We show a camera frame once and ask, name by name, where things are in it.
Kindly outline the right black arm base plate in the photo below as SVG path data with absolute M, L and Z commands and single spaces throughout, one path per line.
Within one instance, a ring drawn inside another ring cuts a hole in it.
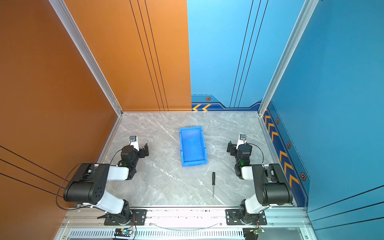
M 266 226 L 268 224 L 265 213 L 242 214 L 239 209 L 226 209 L 225 213 L 226 213 L 226 223 L 229 226 L 237 226 L 237 225 Z

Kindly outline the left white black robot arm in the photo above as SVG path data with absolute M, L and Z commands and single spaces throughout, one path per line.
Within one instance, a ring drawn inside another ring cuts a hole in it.
M 105 214 L 106 219 L 119 225 L 134 225 L 135 215 L 129 202 L 117 198 L 106 190 L 108 181 L 129 181 L 137 173 L 139 159 L 149 156 L 149 146 L 139 148 L 138 143 L 130 143 L 121 149 L 121 160 L 117 165 L 82 162 L 74 167 L 76 172 L 63 192 L 63 199 L 68 203 L 81 204 L 77 208 L 63 208 L 55 199 L 56 205 L 64 211 L 81 208 L 96 208 Z

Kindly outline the black handled screwdriver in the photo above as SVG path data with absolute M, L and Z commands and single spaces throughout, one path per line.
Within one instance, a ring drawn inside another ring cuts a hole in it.
M 215 197 L 216 173 L 212 172 L 212 198 Z

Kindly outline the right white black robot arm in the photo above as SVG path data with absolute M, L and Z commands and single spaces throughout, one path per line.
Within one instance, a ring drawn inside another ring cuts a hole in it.
M 253 145 L 241 140 L 237 144 L 229 142 L 227 147 L 227 152 L 236 160 L 236 176 L 254 183 L 255 193 L 241 202 L 237 215 L 245 225 L 259 223 L 265 210 L 274 205 L 291 204 L 294 199 L 280 164 L 251 164 L 252 147 Z

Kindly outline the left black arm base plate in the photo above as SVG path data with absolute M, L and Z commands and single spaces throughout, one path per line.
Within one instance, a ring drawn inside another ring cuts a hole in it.
M 147 217 L 147 210 L 145 209 L 133 209 L 125 215 L 110 215 L 105 217 L 105 226 L 143 226 Z

